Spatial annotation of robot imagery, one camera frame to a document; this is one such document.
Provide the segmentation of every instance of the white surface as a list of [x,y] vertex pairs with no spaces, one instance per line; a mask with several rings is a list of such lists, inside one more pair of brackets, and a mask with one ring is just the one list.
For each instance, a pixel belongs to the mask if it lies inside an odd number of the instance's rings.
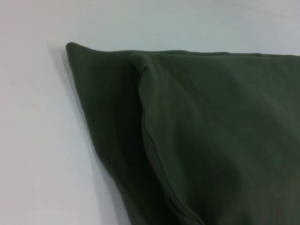
[[299,0],[0,0],[0,224],[125,225],[64,45],[300,55]]

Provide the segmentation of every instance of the dark green pillow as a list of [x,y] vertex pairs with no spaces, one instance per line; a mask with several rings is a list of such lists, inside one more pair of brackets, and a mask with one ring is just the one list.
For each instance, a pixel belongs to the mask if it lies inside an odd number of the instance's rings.
[[133,225],[300,224],[300,59],[67,45]]

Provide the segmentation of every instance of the green fabric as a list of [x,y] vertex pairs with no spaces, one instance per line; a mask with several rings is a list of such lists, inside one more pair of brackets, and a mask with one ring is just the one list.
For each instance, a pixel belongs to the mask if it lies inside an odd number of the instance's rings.
[[300,225],[300,57],[67,54],[132,225]]

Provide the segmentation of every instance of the pillowcase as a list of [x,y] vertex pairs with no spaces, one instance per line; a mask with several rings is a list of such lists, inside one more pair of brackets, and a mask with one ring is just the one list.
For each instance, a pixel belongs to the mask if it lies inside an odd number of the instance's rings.
[[299,57],[67,54],[133,225],[300,224]]

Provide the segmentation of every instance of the white wall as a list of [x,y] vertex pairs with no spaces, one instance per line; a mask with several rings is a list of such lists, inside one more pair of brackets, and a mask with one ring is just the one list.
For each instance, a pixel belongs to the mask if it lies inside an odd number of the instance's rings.
[[0,224],[127,225],[64,52],[300,55],[299,0],[0,0]]

